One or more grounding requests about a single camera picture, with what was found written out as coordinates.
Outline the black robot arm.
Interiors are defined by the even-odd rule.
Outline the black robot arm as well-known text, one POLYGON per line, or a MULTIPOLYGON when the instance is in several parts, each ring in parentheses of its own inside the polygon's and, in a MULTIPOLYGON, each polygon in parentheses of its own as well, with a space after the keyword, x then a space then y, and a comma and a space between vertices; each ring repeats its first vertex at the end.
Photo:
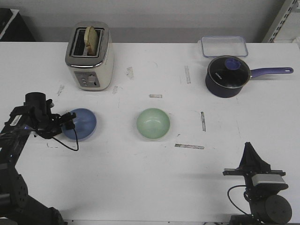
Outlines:
POLYGON ((62 133, 62 127, 75 130, 75 113, 53 114, 53 101, 44 93, 25 95, 15 107, 0 133, 0 216, 19 225, 65 225, 60 212, 46 207, 28 194, 28 187, 15 165, 32 132, 44 139, 62 133))
POLYGON ((283 180, 285 172, 272 170, 250 142, 245 143, 239 167, 224 169, 223 175, 244 177, 243 196, 250 206, 250 213, 246 213, 233 203, 242 214, 232 215, 230 225, 286 225, 291 220, 291 205, 278 195, 280 191, 288 189, 283 180))

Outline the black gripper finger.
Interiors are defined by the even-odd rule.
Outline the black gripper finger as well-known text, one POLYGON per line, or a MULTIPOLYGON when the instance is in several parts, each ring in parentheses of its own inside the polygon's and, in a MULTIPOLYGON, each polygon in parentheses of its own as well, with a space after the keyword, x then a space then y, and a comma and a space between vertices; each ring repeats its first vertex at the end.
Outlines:
POLYGON ((249 149, 250 142, 246 142, 244 146, 244 151, 242 154, 242 158, 239 164, 239 169, 246 170, 248 166, 248 149, 249 149))
POLYGON ((76 118, 76 113, 68 112, 68 113, 61 116, 61 121, 69 121, 69 120, 72 120, 74 118, 76 118))
POLYGON ((249 157, 254 171, 270 171, 271 166, 261 159, 252 144, 249 142, 249 157))
POLYGON ((75 124, 73 123, 73 121, 67 121, 64 123, 63 127, 65 130, 73 130, 75 129, 75 124))

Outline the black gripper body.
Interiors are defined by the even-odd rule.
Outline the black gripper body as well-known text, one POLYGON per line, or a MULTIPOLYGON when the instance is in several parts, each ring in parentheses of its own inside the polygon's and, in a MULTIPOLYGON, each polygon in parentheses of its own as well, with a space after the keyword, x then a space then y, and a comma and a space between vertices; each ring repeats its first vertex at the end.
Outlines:
POLYGON ((62 116, 59 114, 51 114, 49 117, 49 131, 61 131, 61 119, 62 116))
POLYGON ((254 172, 254 171, 244 171, 239 168, 229 169, 226 168, 223 171, 224 176, 245 176, 252 178, 256 174, 279 174, 280 176, 285 176, 286 173, 282 170, 271 170, 270 172, 254 172))

